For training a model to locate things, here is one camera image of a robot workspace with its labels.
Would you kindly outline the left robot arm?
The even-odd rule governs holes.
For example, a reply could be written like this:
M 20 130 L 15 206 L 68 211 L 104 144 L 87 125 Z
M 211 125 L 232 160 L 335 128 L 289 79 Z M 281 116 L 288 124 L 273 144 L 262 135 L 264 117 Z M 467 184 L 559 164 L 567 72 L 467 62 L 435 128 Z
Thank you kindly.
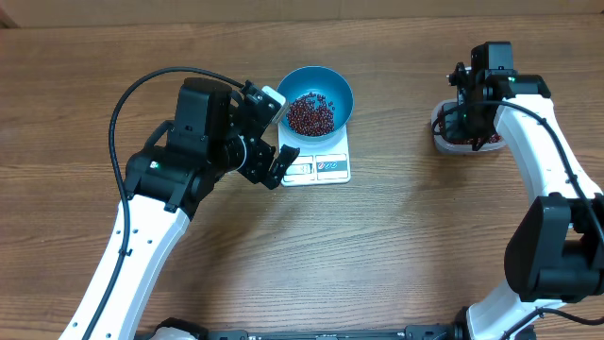
M 269 86 L 184 80 L 174 119 L 126 164 L 112 235 L 62 338 L 134 337 L 163 265 L 215 183 L 237 171 L 269 189 L 279 185 L 299 151 L 261 136 L 288 108 Z

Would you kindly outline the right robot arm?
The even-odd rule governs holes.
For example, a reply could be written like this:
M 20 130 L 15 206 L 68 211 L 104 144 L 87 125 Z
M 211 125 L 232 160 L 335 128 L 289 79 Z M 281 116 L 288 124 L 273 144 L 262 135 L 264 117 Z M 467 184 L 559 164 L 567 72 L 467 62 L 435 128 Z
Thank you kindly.
M 530 206 L 505 249 L 505 279 L 437 332 L 445 339 L 533 339 L 533 322 L 547 314 L 602 324 L 562 311 L 603 293 L 603 192 L 565 140 L 544 79 L 514 69 L 510 42 L 474 47 L 470 64 L 457 63 L 447 79 L 457 96 L 431 115 L 436 148 L 469 155 L 507 147 Z

